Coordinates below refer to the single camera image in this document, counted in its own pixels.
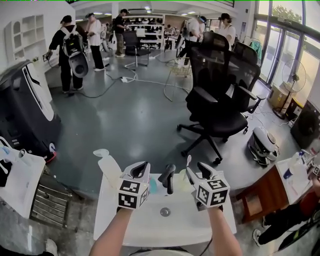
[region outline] white shirt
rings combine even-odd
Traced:
[[[225,25],[221,24],[221,28],[220,28],[218,34],[224,36],[225,38],[227,38],[227,36],[231,36],[231,39],[229,41],[229,51],[231,51],[231,46],[234,45],[235,38],[236,38],[236,29],[235,29],[235,27],[232,26],[232,25],[226,27]]]
[[[134,254],[135,256],[192,256],[190,253],[177,250],[151,250]]]
[[[199,21],[196,18],[190,18],[187,21],[186,29],[188,30],[188,35],[185,37],[186,40],[191,42],[196,42],[198,38],[196,36],[190,36],[190,32],[195,30],[198,34],[203,33],[205,31],[205,24],[199,24]]]
[[[95,22],[90,24],[88,32],[94,32],[94,35],[88,37],[91,46],[99,46],[101,44],[101,29],[101,22],[98,19],[96,19]]]

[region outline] standing fan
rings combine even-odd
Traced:
[[[282,107],[275,107],[273,112],[278,118],[285,119],[284,107],[288,98],[292,93],[300,92],[306,83],[306,70],[302,63],[296,59],[287,61],[282,69],[282,80],[285,89],[288,91],[288,95]]]

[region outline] drain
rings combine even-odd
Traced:
[[[171,211],[170,211],[170,209],[167,208],[167,207],[162,208],[162,209],[160,210],[160,214],[161,214],[161,216],[163,216],[163,217],[168,217],[168,216],[170,215],[170,213],[171,213]]]

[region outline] gray floor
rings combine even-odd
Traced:
[[[160,60],[173,58],[168,52],[159,56]],[[107,73],[113,78],[118,76],[133,77],[133,73],[121,67],[130,60],[110,59],[111,66]],[[139,67],[140,80],[165,83],[169,69],[164,63],[153,59],[149,67]],[[50,86],[59,86],[60,70],[52,69],[47,73]],[[110,86],[112,80],[104,73],[94,73],[90,69],[84,79],[84,93],[90,96],[101,94]],[[53,104],[62,120],[62,132],[57,145],[57,158],[49,165],[51,172],[66,185],[96,198],[100,190],[102,172],[98,167],[99,160],[92,154],[94,150],[105,148],[116,159],[122,169],[137,161],[149,161],[153,173],[161,173],[166,164],[173,163],[180,171],[186,160],[180,151],[187,148],[197,135],[182,130],[177,133],[177,124],[190,124],[190,113],[186,107],[186,93],[177,89],[174,102],[163,95],[161,84],[133,81],[117,81],[105,95],[92,99],[82,95],[68,97],[60,89],[52,90]],[[263,85],[257,83],[254,93],[267,94]],[[246,143],[256,126],[265,126],[276,138],[280,148],[279,159],[291,157],[298,149],[290,135],[287,125],[270,113],[267,102],[261,104],[254,116],[249,116],[249,131],[229,138],[227,143],[216,139],[224,160],[216,168],[223,170],[233,191],[244,188],[260,178],[268,168],[261,168],[253,160],[246,148]],[[192,167],[197,161],[211,163],[216,154],[207,142],[202,142],[193,149]],[[68,229],[60,230],[48,227],[32,220],[21,218],[8,206],[0,204],[0,245],[26,254],[41,253],[44,241],[52,238],[56,241],[60,256],[87,256],[93,244],[93,230],[97,210],[97,200],[86,199],[84,202],[73,202],[68,217]],[[245,256],[269,256],[277,250],[284,235],[275,242],[257,247],[252,240],[254,228],[261,228],[258,221],[241,224],[243,216],[242,203],[233,204],[237,222],[237,234]],[[307,256],[319,237],[316,228],[305,237],[277,256]],[[199,255],[206,244],[189,245],[185,248],[194,255]],[[137,250],[124,247],[121,253],[126,256]]]
[[[173,57],[174,52],[166,52],[158,58],[170,60]],[[122,64],[130,62],[127,58],[112,58],[106,73],[113,78],[133,77],[133,72],[122,67]],[[54,68],[47,73],[50,86],[60,83],[59,72],[59,69]],[[169,68],[153,59],[148,67],[139,66],[136,72],[139,80],[165,83]],[[96,96],[104,92],[113,82],[106,73],[95,73],[90,69],[83,81],[84,93]],[[189,86],[189,80],[186,81],[185,86]],[[168,83],[174,83],[173,76]],[[97,165],[99,159],[92,154],[97,149],[109,150],[122,169],[138,161],[148,161],[151,163],[152,173],[163,172],[169,163],[175,164],[178,172],[182,170],[186,159],[180,152],[199,135],[187,130],[180,133],[176,131],[178,124],[191,124],[190,112],[185,102],[187,94],[178,88],[174,102],[170,102],[165,98],[163,89],[164,86],[157,83],[122,83],[117,80],[99,98],[85,98],[77,94],[68,97],[61,94],[61,88],[51,91],[53,104],[63,126],[56,147],[57,158],[49,165],[58,180],[93,196],[98,194],[102,172]],[[173,88],[167,87],[166,90],[170,95]],[[269,93],[259,82],[253,92],[264,95]],[[221,142],[219,138],[215,139],[224,158],[216,168],[224,171],[232,190],[251,185],[269,169],[262,168],[253,161],[246,146],[252,130],[261,126],[261,122],[275,136],[280,148],[280,160],[291,157],[298,150],[289,127],[279,126],[283,121],[271,113],[269,104],[262,102],[261,108],[264,113],[257,109],[254,117],[249,117],[247,134],[240,132],[230,137],[227,143]],[[198,161],[210,164],[217,157],[207,141],[203,141],[190,154],[193,159],[191,166],[194,168]]]

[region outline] chair armrest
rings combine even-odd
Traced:
[[[197,87],[194,87],[193,90],[201,98],[203,98],[207,103],[209,104],[218,103],[218,101],[214,97],[212,97],[207,91],[205,91],[203,88],[197,86]]]
[[[246,93],[247,95],[249,95],[249,97],[251,99],[253,99],[254,101],[257,99],[257,96],[254,95],[251,91],[247,90],[246,88],[242,87],[242,86],[237,86],[237,88],[239,88],[240,90],[242,90],[244,93]]]

